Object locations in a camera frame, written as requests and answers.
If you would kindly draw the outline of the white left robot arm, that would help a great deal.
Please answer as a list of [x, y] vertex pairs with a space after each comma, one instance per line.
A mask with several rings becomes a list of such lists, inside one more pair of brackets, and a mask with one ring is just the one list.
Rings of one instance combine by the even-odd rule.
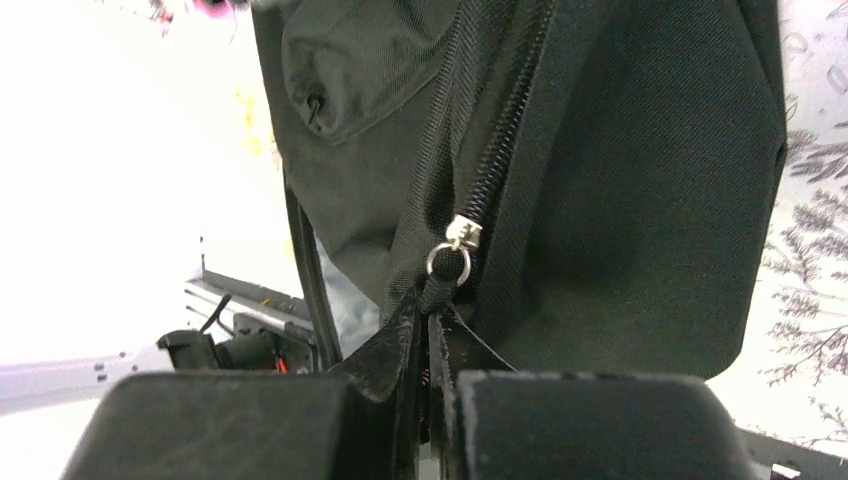
[[173, 370], [169, 353], [155, 345], [101, 357], [3, 365], [1, 414], [100, 398], [127, 376]]

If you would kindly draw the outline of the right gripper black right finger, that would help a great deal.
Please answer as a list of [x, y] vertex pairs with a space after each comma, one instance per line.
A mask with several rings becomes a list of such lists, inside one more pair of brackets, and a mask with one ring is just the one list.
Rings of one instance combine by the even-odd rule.
[[755, 479], [700, 380], [515, 372], [452, 310], [428, 321], [431, 438], [446, 479]]

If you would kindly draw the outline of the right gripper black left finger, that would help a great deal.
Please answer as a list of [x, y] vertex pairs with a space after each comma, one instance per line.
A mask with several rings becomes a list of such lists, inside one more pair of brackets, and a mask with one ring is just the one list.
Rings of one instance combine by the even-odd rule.
[[101, 401], [68, 479], [412, 479], [421, 313], [407, 294], [333, 369], [133, 375]]

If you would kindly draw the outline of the black student backpack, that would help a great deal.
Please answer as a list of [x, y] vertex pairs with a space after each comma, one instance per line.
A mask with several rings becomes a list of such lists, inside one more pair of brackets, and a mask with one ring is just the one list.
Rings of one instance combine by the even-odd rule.
[[307, 236], [383, 318], [425, 273], [525, 370], [738, 357], [786, 158], [774, 1], [282, 1], [253, 23]]

